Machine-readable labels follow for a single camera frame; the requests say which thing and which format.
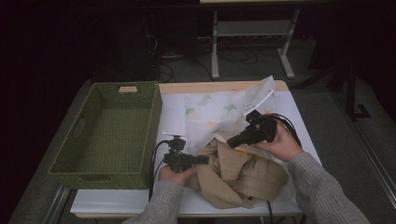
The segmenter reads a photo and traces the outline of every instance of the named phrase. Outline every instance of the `crumpled clothing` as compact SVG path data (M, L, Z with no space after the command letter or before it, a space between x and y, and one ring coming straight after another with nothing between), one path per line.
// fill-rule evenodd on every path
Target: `crumpled clothing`
M198 190L215 207L252 207L272 201L288 182L288 174L277 162L230 148L214 138L198 155L209 164L197 165L189 187Z

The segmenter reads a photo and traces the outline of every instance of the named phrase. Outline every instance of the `table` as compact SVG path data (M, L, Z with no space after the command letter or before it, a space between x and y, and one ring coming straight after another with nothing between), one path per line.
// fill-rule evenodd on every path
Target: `table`
M160 120L157 142L170 139L162 130L175 129L183 132L179 118L184 117L184 105L177 104L182 101L183 93L243 90L254 84L255 81L237 82L201 82L201 83L169 83L160 84L163 98L163 112ZM311 138L305 128L297 105L295 104L285 82L276 81L276 113L289 118L296 128L297 134L305 151L311 153L320 162ZM157 164L167 152L167 147L159 147L156 158ZM287 188L283 188L279 196L271 202L274 216L295 216L302 211L294 199L294 191L285 190L292 186L288 182ZM128 189L80 189L73 202L71 213L77 217L131 217L144 211L149 200L149 190ZM193 189L184 188L183 198L179 209L180 217L262 217L269 214L266 205L252 209L232 208L217 209L205 201Z

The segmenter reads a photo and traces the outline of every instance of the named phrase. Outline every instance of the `folded garment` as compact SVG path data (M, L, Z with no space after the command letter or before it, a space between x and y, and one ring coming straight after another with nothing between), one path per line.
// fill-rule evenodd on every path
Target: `folded garment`
M230 148L216 138L199 151L209 164L197 165L189 187L217 208L252 207L260 200L272 201L288 182L277 162Z

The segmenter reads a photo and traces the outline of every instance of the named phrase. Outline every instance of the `gray sweater sleeve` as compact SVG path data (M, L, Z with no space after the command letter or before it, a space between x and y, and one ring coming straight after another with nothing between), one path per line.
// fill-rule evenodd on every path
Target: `gray sweater sleeve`
M297 189L296 201L316 223L369 223L361 210L344 194L338 181L304 152L288 163Z
M136 217L125 220L123 224L176 224L182 196L183 187L170 180L162 180L158 182L145 211Z

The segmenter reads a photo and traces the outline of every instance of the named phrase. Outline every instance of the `green woven basket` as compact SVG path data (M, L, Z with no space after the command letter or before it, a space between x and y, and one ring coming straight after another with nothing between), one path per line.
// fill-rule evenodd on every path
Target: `green woven basket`
M148 189L157 82L93 84L49 175L70 189Z

